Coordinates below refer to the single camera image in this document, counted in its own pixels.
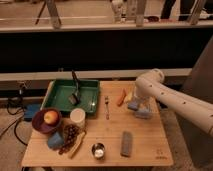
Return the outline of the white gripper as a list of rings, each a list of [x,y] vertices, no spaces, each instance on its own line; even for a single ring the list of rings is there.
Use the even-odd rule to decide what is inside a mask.
[[[124,102],[128,105],[129,102],[131,101],[136,101],[139,103],[139,109],[142,108],[150,108],[149,105],[149,98],[148,97],[141,97],[138,96],[136,91],[132,91],[130,93],[127,94],[127,96],[124,99]]]

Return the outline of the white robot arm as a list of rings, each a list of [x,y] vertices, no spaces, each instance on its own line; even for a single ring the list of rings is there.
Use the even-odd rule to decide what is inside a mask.
[[[213,136],[213,104],[168,88],[163,84],[164,73],[160,69],[149,70],[135,80],[134,90],[127,108],[145,117],[151,113],[140,105],[154,97],[195,126]]]

